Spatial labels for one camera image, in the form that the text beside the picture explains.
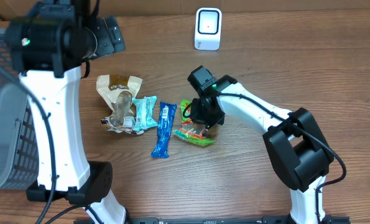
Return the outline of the green colourful candy bag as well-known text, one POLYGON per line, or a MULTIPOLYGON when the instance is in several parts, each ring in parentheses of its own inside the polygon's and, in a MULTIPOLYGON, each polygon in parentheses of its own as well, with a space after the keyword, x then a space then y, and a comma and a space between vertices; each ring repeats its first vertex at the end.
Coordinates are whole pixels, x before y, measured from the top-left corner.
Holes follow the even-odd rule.
POLYGON ((181 101, 181 127, 174 129, 172 134, 179 139, 191 144, 205 147, 215 143, 214 139, 208 137, 208 130, 202 124, 194 123, 190 119, 191 101, 181 101))

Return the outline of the blue cookie packet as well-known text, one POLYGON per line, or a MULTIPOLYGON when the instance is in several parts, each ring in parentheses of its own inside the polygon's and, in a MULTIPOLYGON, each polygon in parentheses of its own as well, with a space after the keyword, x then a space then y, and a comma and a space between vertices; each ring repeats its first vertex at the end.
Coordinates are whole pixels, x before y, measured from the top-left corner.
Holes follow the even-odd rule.
POLYGON ((157 125, 157 142, 151 157, 166 159, 169 157, 168 145, 171 137, 173 121, 177 110, 176 104, 160 102, 159 122, 157 125))

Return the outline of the beige clear pastry bag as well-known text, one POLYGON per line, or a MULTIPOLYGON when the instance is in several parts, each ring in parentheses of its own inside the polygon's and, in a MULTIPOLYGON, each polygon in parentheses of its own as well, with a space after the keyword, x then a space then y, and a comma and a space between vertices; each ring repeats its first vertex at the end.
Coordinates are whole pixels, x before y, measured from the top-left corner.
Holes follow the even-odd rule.
POLYGON ((112 110, 110 116, 101 119, 107 131, 140 135, 143 130, 135 131, 136 114, 131 109, 132 99, 141 89, 142 79, 134 76, 100 75, 96 90, 112 110))

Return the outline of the mint green snack packet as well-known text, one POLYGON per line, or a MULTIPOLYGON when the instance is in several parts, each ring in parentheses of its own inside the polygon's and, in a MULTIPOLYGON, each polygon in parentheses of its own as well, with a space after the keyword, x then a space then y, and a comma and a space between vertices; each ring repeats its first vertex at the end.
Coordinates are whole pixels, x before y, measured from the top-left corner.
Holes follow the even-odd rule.
POLYGON ((153 128, 158 125, 153 119, 153 111, 156 101, 156 96, 145 96, 142 99, 132 99, 132 102, 136 106, 135 131, 153 128))

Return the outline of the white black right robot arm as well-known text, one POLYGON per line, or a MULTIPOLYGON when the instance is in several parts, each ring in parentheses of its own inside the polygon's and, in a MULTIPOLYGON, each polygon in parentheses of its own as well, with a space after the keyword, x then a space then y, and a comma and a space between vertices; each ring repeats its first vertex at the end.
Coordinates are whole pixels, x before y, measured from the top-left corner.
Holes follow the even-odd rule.
POLYGON ((235 78, 217 79, 204 66, 192 71, 187 80, 198 94, 187 107, 193 122, 210 129, 222 125, 229 115, 262 135, 274 172, 290 190, 292 207, 288 215, 265 216, 260 223, 350 222, 348 217, 328 215, 323 209, 323 188, 341 182, 347 170, 311 112, 274 106, 235 78))

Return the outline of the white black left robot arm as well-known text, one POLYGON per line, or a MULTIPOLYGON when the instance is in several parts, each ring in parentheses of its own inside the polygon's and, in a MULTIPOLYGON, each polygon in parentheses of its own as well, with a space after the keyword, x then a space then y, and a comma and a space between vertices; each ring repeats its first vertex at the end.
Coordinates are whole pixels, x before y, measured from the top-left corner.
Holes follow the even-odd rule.
POLYGON ((17 86, 28 97, 39 169, 27 199, 50 206, 64 198, 84 208, 94 223, 124 224, 127 210, 111 190, 109 162, 86 158, 81 134, 80 81, 90 61, 118 51, 119 41, 100 26, 89 1, 40 1, 5 31, 17 86))

